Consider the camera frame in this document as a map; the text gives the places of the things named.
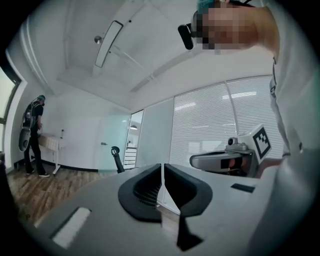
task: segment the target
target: desk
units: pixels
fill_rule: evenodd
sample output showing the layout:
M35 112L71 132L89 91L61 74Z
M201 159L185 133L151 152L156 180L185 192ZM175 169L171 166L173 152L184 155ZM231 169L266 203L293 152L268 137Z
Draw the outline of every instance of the desk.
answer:
M67 146L66 141L63 140L62 138L56 137L52 134L42 133L39 138L39 145L44 148L47 148L47 149L50 149L50 150L56 152L56 154L55 154L55 169L52 173L53 175L55 175L60 168L60 165L58 165L59 150L62 148L65 148Z

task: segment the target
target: white panel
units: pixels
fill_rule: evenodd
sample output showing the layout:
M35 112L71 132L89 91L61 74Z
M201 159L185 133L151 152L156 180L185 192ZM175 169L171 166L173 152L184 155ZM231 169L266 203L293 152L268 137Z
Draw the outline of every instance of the white panel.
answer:
M136 166L169 162L174 99L147 107L142 119Z
M134 148L127 148L127 149L125 150L125 152L126 152L126 153L137 153L137 150L134 149Z
M224 84L177 96L169 162L191 167L192 155L223 150L228 138L235 135L234 114Z
M151 4L144 5L114 41L147 74L186 51L178 27Z
M160 9L176 28L181 24L190 23L196 10L197 0L172 0Z
M125 156L126 157L136 157L137 153L129 153L127 150L125 151Z
M234 102L239 133L263 124L272 150L268 158L281 158L284 142L279 133L275 114L270 106L271 76L249 77L227 82Z
M127 91L131 90L133 86L139 83L147 75L138 65L131 60L127 60L127 56L116 55L112 52L108 53L102 68L102 80L113 79L123 85Z
M52 240L62 248L67 249L84 226L90 213L89 209L79 207L57 234L54 235Z

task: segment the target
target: rectangular light fixture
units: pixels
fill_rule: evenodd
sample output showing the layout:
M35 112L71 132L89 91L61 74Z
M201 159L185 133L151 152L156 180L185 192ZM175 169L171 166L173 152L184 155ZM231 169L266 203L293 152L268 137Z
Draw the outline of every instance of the rectangular light fixture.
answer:
M234 99L234 98L240 98L240 97L254 96L256 94L257 94L256 91L235 93L235 94L231 94L231 98ZM229 100L229 95L222 96L222 99Z
M114 43L114 40L116 39L117 35L119 34L120 30L123 28L124 25L122 25L120 22L114 20L108 31L105 34L105 37L103 39L103 42L100 46L98 55L95 60L95 65L99 68L102 68L104 65L104 62L106 60L106 57L108 55L109 49Z

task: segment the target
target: black pants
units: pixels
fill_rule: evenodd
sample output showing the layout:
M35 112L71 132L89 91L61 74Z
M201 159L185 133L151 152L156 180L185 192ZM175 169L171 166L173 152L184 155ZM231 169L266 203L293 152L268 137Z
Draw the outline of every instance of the black pants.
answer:
M31 137L29 140L29 144L24 151L24 163L25 163L25 170L27 173L30 173L32 171L31 163L30 163L30 156L29 156L29 149L32 148L32 151L34 153L35 158L35 166L36 170L39 175L44 174L46 171L44 167L42 166L41 161L41 151L39 148L39 142L38 142L38 134L37 131L32 130L31 131Z

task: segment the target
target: table leg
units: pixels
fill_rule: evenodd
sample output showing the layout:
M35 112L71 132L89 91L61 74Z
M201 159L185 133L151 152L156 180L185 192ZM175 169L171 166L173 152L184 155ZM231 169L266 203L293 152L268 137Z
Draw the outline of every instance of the table leg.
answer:
M59 150L56 151L56 161L55 161L55 169L53 171L53 175L56 175L57 171L59 170L60 168L60 165L58 165L58 161L59 161Z

